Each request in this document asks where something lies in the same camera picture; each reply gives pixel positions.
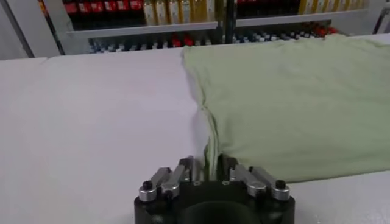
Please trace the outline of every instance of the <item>store shelf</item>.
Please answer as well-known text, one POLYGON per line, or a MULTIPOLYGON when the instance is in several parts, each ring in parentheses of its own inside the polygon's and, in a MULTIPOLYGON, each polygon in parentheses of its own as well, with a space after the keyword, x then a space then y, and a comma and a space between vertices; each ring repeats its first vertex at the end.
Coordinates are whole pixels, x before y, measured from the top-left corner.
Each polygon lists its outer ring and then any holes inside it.
POLYGON ((208 30, 208 29, 215 29, 217 25, 218 25, 217 22, 188 23, 188 24, 173 24, 173 25, 162 25, 162 26, 141 26, 141 27, 125 27, 125 28, 114 28, 114 29, 69 31, 66 34, 68 38, 114 37, 114 36, 138 35, 138 34, 148 34, 148 33, 208 30))
POLYGON ((306 15, 296 15, 296 16, 238 19, 236 21, 236 27, 322 21, 322 20, 331 20, 335 18, 346 18, 350 16, 362 16, 365 15, 366 13, 367 13, 367 9, 361 9, 361 10, 353 10, 353 11, 345 11, 345 12, 330 12, 330 13, 306 14, 306 15))

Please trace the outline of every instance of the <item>table surface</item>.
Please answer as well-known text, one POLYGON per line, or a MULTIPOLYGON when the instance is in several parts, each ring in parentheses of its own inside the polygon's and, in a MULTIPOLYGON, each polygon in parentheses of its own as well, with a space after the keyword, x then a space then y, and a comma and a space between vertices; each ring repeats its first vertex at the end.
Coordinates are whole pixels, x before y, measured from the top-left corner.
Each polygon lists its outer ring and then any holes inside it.
MULTIPOLYGON (((142 181, 202 155, 181 49, 21 64, 0 61, 0 223, 133 223, 142 181)), ((292 184, 296 223, 390 223, 389 185, 390 172, 292 184)))

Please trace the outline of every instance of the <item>light green towel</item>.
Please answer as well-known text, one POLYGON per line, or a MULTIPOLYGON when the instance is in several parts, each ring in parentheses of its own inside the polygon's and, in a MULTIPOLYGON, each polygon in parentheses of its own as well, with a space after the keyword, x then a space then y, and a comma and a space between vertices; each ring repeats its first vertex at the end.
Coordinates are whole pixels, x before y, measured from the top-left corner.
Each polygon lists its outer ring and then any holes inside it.
POLYGON ((304 181, 390 169, 390 46, 334 35, 184 49, 220 153, 304 181))

